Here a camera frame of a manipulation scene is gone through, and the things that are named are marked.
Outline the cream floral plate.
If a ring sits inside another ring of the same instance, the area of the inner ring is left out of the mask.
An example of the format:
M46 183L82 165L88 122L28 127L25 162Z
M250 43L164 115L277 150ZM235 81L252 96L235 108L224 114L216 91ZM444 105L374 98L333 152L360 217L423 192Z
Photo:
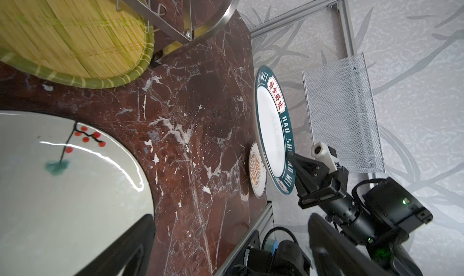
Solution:
M1 112L1 274L78 276L145 214L149 182L112 136L59 116Z

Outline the orange sunburst plate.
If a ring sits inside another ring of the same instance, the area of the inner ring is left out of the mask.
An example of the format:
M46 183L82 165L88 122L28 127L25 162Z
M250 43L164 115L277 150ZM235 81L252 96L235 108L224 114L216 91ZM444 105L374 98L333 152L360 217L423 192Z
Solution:
M262 198L267 184L267 172L257 142L254 142L250 149L248 173L253 193L257 198Z

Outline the green rim white plate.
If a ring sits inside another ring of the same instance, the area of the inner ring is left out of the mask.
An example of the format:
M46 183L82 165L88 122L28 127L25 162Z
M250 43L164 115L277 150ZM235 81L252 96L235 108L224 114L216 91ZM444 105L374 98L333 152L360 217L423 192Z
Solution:
M257 145L268 177L283 195L293 192L296 172L287 154L296 151L289 108L277 76L261 66L254 82Z

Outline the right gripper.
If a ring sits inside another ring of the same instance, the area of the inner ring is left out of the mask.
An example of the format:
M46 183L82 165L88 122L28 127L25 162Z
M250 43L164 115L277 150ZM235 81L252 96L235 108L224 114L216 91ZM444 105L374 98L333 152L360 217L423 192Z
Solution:
M384 224L348 194L346 168L329 173L320 161L290 151L286 155L296 172L300 208L320 207L355 245L368 245L380 238Z

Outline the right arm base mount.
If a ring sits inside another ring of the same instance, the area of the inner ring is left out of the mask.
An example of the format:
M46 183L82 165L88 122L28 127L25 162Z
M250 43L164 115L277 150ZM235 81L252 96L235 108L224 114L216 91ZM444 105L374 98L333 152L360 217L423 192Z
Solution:
M266 244L276 231L283 231L291 237L277 244L272 250ZM260 239L254 230L226 265L222 276L308 276L311 261L300 248L295 235L285 227L274 227Z

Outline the steel dish rack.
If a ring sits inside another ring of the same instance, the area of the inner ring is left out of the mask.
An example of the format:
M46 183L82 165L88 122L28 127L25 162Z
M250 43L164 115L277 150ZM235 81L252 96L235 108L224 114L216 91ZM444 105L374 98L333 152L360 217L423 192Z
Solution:
M212 16L202 25L193 21L192 0L117 0L132 8L161 32L164 47L156 46L152 66L159 66L167 57L187 51L221 31L230 21L239 0L222 0Z

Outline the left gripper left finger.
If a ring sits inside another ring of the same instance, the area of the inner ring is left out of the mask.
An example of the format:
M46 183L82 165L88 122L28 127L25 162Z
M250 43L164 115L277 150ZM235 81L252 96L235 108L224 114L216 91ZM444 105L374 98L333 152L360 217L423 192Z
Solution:
M77 275L145 276L155 233L153 215L145 214Z

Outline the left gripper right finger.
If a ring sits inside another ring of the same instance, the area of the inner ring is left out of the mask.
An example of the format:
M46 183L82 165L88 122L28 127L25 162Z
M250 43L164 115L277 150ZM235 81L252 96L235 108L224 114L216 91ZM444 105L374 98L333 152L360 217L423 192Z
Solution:
M318 214L308 222L309 244L319 276L387 276L355 245L337 232Z

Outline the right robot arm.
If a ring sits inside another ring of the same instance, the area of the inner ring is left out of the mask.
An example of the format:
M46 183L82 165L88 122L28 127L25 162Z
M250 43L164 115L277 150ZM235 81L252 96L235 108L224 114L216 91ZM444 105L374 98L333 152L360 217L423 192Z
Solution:
M365 246L386 271L422 275L402 244L433 215L412 194L392 178L363 180L348 193L349 172L333 154L320 153L317 160L293 152L286 157L296 172L300 208L320 207L337 231Z

